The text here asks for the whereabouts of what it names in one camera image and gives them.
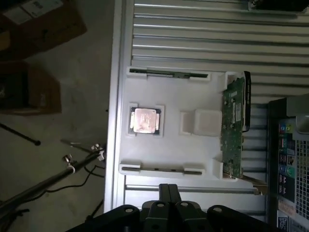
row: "white packaging insert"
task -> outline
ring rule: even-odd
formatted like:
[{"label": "white packaging insert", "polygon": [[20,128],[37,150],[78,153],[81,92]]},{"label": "white packaging insert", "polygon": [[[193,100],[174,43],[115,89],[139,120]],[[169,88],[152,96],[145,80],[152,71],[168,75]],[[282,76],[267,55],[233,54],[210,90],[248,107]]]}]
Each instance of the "white packaging insert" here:
[{"label": "white packaging insert", "polygon": [[[122,91],[121,136],[117,148],[120,173],[237,181],[223,178],[221,162],[222,91],[228,75],[202,72],[207,79],[194,77],[193,81],[190,74],[187,79],[171,78],[152,75],[143,68],[141,73],[127,72],[127,75],[130,77],[126,78]],[[160,106],[164,110],[160,135],[128,133],[132,106],[149,109]],[[194,120],[189,122],[184,115],[193,116]]]},{"label": "white packaging insert", "polygon": [[192,112],[181,112],[181,134],[217,137],[221,134],[221,126],[221,111],[197,109]]}]

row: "floor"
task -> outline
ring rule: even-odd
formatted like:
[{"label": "floor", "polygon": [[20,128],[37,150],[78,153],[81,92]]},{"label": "floor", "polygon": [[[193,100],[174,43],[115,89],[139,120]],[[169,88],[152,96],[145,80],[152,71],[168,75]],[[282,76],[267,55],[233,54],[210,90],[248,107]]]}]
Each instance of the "floor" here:
[{"label": "floor", "polygon": [[[0,122],[35,139],[33,144],[0,130],[0,199],[6,200],[64,170],[61,158],[71,153],[81,160],[86,153],[60,142],[104,143],[107,137],[109,79],[112,47],[112,0],[78,0],[88,32],[48,52],[28,59],[43,66],[61,82],[62,113],[50,116],[6,116]],[[82,183],[84,170],[50,189]],[[45,194],[22,205],[30,209],[11,232],[61,232],[84,222],[104,195],[104,179],[92,176],[84,187]]]}]

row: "tripod leg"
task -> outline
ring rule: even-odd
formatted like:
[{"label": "tripod leg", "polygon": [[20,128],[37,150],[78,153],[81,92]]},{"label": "tripod leg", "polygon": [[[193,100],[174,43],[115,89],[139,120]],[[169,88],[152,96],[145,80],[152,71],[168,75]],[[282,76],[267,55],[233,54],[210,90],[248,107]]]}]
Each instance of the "tripod leg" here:
[{"label": "tripod leg", "polygon": [[0,123],[0,128],[5,129],[6,131],[11,132],[11,133],[13,133],[13,134],[15,134],[15,135],[17,135],[17,136],[23,138],[23,139],[26,139],[27,141],[33,143],[33,144],[36,145],[36,146],[41,145],[41,142],[40,142],[39,140],[31,139],[31,138],[29,138],[29,137],[23,135],[22,133],[19,133],[18,131],[15,131],[15,130],[13,130],[12,128],[9,128],[8,126],[5,126],[5,125],[2,124],[2,123]]}]

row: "green circuit board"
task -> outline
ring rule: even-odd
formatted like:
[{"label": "green circuit board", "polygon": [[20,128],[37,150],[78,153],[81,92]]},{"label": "green circuit board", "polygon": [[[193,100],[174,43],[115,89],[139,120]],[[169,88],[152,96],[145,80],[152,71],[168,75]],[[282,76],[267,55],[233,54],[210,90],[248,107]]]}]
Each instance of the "green circuit board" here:
[{"label": "green circuit board", "polygon": [[244,78],[237,79],[227,86],[222,99],[221,150],[224,173],[235,178],[242,177],[242,126]]}]

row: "ribbed metal panel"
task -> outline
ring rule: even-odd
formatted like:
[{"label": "ribbed metal panel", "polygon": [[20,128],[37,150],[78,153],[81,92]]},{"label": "ribbed metal panel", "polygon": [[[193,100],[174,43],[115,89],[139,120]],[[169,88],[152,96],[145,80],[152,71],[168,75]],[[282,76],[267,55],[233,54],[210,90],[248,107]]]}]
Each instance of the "ribbed metal panel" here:
[{"label": "ribbed metal panel", "polygon": [[[309,92],[309,15],[252,13],[240,1],[135,0],[133,16],[124,38],[132,66],[252,73],[251,129],[244,134],[242,165],[245,174],[266,180],[265,103]],[[130,31],[132,47],[127,45]],[[198,202],[204,210],[224,204],[265,220],[265,196],[254,196],[252,186],[241,180],[126,176],[117,204],[123,199],[141,207],[158,199],[160,183],[177,184],[183,200]]]}]

